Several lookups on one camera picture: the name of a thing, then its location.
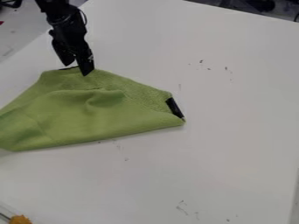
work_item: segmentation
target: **yellow object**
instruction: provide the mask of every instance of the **yellow object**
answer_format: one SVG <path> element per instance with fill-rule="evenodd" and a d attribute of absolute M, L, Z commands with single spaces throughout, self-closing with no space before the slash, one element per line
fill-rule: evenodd
<path fill-rule="evenodd" d="M 10 224 L 32 224 L 32 222 L 23 215 L 13 216 L 10 220 Z"/>

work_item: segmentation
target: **green microfiber towel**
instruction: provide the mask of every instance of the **green microfiber towel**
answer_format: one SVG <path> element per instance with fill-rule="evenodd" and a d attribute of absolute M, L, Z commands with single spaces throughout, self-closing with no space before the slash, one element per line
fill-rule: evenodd
<path fill-rule="evenodd" d="M 87 77 L 77 67 L 44 72 L 0 110 L 0 148 L 27 151 L 184 124 L 170 99 L 168 92 L 105 71 Z"/>

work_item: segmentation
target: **towel label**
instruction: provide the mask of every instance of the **towel label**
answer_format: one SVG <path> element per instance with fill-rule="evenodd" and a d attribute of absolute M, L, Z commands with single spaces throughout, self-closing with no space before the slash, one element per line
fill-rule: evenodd
<path fill-rule="evenodd" d="M 166 101 L 168 107 L 170 108 L 172 114 L 174 114 L 175 116 L 179 117 L 179 118 L 184 118 L 184 115 L 182 113 L 182 111 L 179 109 L 177 103 L 175 102 L 175 100 L 171 97 L 170 99 L 168 99 Z"/>

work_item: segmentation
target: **floor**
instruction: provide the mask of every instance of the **floor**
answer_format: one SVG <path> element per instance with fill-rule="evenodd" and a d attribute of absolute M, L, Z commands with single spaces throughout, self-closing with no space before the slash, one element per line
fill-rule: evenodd
<path fill-rule="evenodd" d="M 71 4 L 81 5 L 86 0 L 70 0 Z M 45 21 L 45 14 L 40 13 L 35 0 L 24 0 L 17 9 L 3 7 L 0 11 L 0 62 L 32 42 L 46 32 L 50 25 Z"/>

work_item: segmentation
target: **white tabletop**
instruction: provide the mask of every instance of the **white tabletop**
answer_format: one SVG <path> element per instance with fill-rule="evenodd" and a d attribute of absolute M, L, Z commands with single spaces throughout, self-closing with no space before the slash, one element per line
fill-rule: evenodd
<path fill-rule="evenodd" d="M 0 201 L 44 224 L 288 223 L 299 25 L 181 0 L 91 0 L 83 10 L 97 67 L 171 91 L 187 124 L 2 150 Z M 50 40 L 0 65 L 0 106 L 62 67 Z"/>

